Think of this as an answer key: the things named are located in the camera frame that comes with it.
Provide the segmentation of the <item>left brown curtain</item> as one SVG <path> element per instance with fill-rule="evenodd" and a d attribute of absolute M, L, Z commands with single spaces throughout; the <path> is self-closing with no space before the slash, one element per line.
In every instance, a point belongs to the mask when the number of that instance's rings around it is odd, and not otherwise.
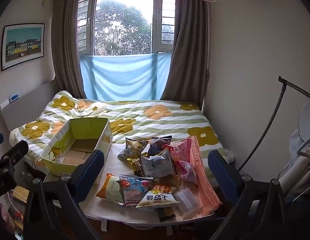
<path fill-rule="evenodd" d="M 55 79 L 60 90 L 85 99 L 77 48 L 78 0 L 53 0 L 51 49 Z"/>

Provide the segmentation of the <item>grey silver snack bag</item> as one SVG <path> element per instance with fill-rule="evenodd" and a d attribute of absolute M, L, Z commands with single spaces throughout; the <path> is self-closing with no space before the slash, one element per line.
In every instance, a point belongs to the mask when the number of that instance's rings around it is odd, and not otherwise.
<path fill-rule="evenodd" d="M 145 177 L 156 179 L 169 175 L 175 175 L 175 170 L 173 168 L 173 163 L 168 148 L 154 156 L 141 156 L 140 160 Z"/>

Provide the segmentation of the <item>green cardboard box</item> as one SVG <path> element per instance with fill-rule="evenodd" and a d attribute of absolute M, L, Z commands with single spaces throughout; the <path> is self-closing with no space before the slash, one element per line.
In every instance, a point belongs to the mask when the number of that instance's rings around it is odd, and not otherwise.
<path fill-rule="evenodd" d="M 71 175 L 94 150 L 100 150 L 107 159 L 112 139 L 107 118 L 70 119 L 53 136 L 40 161 L 54 176 Z"/>

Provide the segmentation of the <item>window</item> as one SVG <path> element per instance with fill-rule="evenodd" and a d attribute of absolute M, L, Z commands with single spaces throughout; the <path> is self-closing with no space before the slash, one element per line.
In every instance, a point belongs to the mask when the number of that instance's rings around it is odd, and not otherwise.
<path fill-rule="evenodd" d="M 79 0 L 81 54 L 121 56 L 170 53 L 176 0 Z"/>

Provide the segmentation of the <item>brown curtain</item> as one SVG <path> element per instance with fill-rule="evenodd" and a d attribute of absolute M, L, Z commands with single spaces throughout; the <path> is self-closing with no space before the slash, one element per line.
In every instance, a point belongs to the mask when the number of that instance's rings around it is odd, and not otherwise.
<path fill-rule="evenodd" d="M 77 48 L 78 0 L 53 0 L 51 49 L 55 79 L 60 90 L 85 99 Z"/>
<path fill-rule="evenodd" d="M 172 57 L 162 100 L 192 102 L 202 108 L 209 81 L 209 46 L 209 3 L 176 0 Z"/>

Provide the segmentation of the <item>dark blue red snack bag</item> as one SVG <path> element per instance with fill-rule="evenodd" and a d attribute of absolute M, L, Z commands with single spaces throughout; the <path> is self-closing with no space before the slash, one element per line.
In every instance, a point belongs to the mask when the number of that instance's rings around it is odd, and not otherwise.
<path fill-rule="evenodd" d="M 170 145 L 172 141 L 172 136 L 165 136 L 165 137 L 153 137 L 150 140 L 150 147 L 148 149 L 147 155 L 154 156 L 156 154 L 161 153 L 163 150 Z"/>

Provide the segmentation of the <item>floral striped duvet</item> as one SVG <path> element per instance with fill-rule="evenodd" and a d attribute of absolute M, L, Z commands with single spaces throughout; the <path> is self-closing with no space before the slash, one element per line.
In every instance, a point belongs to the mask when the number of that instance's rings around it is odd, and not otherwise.
<path fill-rule="evenodd" d="M 207 159 L 212 150 L 218 150 L 226 160 L 229 159 L 210 122 L 195 103 L 76 99 L 65 90 L 55 94 L 35 118 L 13 129 L 9 142 L 15 145 L 26 141 L 29 145 L 27 157 L 36 161 L 53 136 L 74 118 L 107 118 L 114 144 L 123 144 L 126 138 L 148 140 L 172 136 L 176 141 L 194 135 L 202 159 Z"/>

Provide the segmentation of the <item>black floor lamp stand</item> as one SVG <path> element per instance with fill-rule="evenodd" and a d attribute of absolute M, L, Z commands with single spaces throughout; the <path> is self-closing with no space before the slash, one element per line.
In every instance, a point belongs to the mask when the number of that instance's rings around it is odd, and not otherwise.
<path fill-rule="evenodd" d="M 248 157 L 245 159 L 245 161 L 242 163 L 242 165 L 237 169 L 239 172 L 246 166 L 246 164 L 248 163 L 248 161 L 250 161 L 251 157 L 254 155 L 254 153 L 256 152 L 256 150 L 259 148 L 259 146 L 261 145 L 262 141 L 264 140 L 266 134 L 268 133 L 277 113 L 278 110 L 280 108 L 280 105 L 282 103 L 282 100 L 284 98 L 284 94 L 286 92 L 286 88 L 287 87 L 291 87 L 294 90 L 296 90 L 297 92 L 303 94 L 304 96 L 306 96 L 307 98 L 310 98 L 310 93 L 307 92 L 306 90 L 302 89 L 301 87 L 291 83 L 290 81 L 287 81 L 286 79 L 282 78 L 281 76 L 278 77 L 278 81 L 282 84 L 281 87 L 281 92 L 278 98 L 278 101 L 276 103 L 275 109 L 271 115 L 271 118 L 266 126 L 266 128 L 264 129 L 261 137 L 259 138 L 258 142 L 256 143 L 256 145 L 254 146 L 254 148 L 252 149 L 252 151 L 250 152 L 250 154 L 248 155 Z"/>

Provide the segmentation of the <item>blue shrimp flake bag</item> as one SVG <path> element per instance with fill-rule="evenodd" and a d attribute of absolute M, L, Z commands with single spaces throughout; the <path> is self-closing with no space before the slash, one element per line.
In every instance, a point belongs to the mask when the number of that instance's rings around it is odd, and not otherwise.
<path fill-rule="evenodd" d="M 120 175 L 119 184 L 124 197 L 124 205 L 136 207 L 152 186 L 153 178 Z"/>

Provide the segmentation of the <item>light blue hanging cloth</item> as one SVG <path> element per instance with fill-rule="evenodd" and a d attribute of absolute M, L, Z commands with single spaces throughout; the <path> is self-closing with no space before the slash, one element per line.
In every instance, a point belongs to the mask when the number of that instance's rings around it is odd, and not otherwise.
<path fill-rule="evenodd" d="M 90 100 L 159 100 L 171 63 L 170 53 L 80 55 L 84 92 Z"/>

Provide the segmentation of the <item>dark green cracker pack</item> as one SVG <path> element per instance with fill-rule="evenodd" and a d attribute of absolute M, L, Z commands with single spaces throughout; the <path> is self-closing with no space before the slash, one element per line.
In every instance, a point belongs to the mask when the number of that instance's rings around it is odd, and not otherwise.
<path fill-rule="evenodd" d="M 173 212 L 173 209 L 171 207 L 161 207 L 157 209 L 159 221 L 164 222 L 167 220 L 170 220 L 172 218 L 175 218 L 175 214 Z"/>

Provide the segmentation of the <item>white translucent snack pack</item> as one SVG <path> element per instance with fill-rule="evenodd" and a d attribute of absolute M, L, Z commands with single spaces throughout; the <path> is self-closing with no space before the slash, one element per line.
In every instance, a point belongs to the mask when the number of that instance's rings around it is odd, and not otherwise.
<path fill-rule="evenodd" d="M 177 191 L 174 197 L 179 202 L 178 207 L 182 213 L 192 213 L 201 207 L 199 201 L 188 187 Z"/>

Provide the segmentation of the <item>orange beige snack bag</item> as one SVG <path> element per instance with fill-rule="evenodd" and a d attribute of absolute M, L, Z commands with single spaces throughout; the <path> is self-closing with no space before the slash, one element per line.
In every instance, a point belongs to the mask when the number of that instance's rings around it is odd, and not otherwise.
<path fill-rule="evenodd" d="M 101 190 L 96 194 L 98 198 L 115 202 L 120 205 L 124 204 L 124 200 L 121 194 L 121 186 L 119 184 L 119 177 L 108 173 L 106 180 Z"/>

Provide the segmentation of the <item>blue white item on headboard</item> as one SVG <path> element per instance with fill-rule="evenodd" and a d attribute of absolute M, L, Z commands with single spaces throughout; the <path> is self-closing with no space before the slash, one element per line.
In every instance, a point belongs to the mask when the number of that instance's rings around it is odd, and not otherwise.
<path fill-rule="evenodd" d="M 15 102 L 19 99 L 18 94 L 12 94 L 8 99 L 4 100 L 2 103 L 0 103 L 0 110 L 2 111 L 4 108 L 6 108 L 11 103 Z"/>

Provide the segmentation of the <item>grey potato chip bag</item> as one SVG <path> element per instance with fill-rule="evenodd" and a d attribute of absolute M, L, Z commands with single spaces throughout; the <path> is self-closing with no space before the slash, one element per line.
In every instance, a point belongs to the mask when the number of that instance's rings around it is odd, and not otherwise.
<path fill-rule="evenodd" d="M 118 154 L 118 159 L 126 161 L 139 158 L 147 145 L 148 141 L 126 138 L 125 148 Z"/>

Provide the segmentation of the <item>framed town picture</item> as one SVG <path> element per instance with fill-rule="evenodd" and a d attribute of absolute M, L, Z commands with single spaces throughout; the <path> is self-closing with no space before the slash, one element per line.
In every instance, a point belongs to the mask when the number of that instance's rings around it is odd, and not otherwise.
<path fill-rule="evenodd" d="M 1 71 L 44 57 L 44 23 L 6 25 L 2 35 Z"/>

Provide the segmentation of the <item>gold foil snack bag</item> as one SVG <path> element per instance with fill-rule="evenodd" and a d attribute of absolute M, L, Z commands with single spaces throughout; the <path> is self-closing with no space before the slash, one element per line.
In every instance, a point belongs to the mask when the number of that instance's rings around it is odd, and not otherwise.
<path fill-rule="evenodd" d="M 144 169 L 140 158 L 128 158 L 127 161 L 132 166 L 135 176 L 144 177 Z"/>

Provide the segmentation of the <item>grey white chair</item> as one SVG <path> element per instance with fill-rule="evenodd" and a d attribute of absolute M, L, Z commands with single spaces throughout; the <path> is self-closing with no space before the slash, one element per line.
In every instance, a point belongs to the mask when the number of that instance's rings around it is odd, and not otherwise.
<path fill-rule="evenodd" d="M 301 109 L 289 152 L 290 161 L 278 174 L 278 180 L 284 195 L 296 201 L 310 191 L 310 98 Z"/>

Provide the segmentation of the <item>orange white chip bag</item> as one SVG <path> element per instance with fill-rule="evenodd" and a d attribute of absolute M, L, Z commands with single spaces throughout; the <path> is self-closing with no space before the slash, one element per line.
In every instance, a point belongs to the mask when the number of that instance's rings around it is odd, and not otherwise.
<path fill-rule="evenodd" d="M 175 187 L 166 185 L 154 185 L 145 194 L 143 199 L 138 203 L 136 208 L 162 208 L 170 207 L 172 205 L 179 204 L 179 201 L 175 199 L 173 193 L 175 192 Z"/>

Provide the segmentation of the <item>pink white snack bag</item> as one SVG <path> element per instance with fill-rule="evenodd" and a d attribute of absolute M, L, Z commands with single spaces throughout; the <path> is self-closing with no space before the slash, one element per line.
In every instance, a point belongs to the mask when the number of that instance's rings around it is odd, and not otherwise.
<path fill-rule="evenodd" d="M 197 174 L 189 162 L 182 160 L 175 161 L 175 167 L 182 181 L 198 184 Z"/>

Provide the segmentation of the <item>right brown curtain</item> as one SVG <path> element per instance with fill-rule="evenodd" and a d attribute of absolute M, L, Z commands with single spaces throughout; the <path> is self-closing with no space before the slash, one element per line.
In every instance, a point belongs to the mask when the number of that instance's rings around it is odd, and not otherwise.
<path fill-rule="evenodd" d="M 202 108 L 209 81 L 209 46 L 209 3 L 176 0 L 172 57 L 162 100 L 192 102 Z"/>

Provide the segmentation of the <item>grey headboard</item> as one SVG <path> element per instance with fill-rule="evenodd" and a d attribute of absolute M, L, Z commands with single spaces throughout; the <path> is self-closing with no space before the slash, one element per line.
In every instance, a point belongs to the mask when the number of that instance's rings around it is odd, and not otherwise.
<path fill-rule="evenodd" d="M 0 112 L 8 131 L 35 121 L 59 91 L 57 81 L 52 80 L 6 106 Z"/>

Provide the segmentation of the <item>pink floral table cloth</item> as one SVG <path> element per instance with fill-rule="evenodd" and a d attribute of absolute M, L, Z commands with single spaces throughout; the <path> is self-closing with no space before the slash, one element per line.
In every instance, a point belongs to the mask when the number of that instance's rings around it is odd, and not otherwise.
<path fill-rule="evenodd" d="M 174 213 L 178 212 L 183 220 L 195 217 L 196 214 L 199 214 L 201 217 L 210 215 L 221 205 L 221 201 L 216 195 L 212 185 L 208 181 L 208 178 L 204 172 L 204 165 L 201 158 L 201 153 L 199 150 L 198 140 L 195 136 L 190 137 L 192 139 L 191 144 L 191 163 L 195 166 L 195 171 L 198 176 L 199 186 L 195 186 L 191 191 L 196 196 L 201 208 L 195 211 L 192 215 L 184 216 L 178 208 L 174 207 Z M 103 184 L 106 180 L 107 173 L 112 173 L 115 175 L 127 174 L 132 175 L 133 170 L 130 166 L 127 166 L 125 163 L 120 161 L 117 158 L 117 155 L 125 148 L 125 144 L 111 144 L 109 149 L 108 157 L 105 161 L 104 167 L 102 169 L 101 179 Z M 145 208 L 135 208 L 137 210 L 147 210 Z"/>

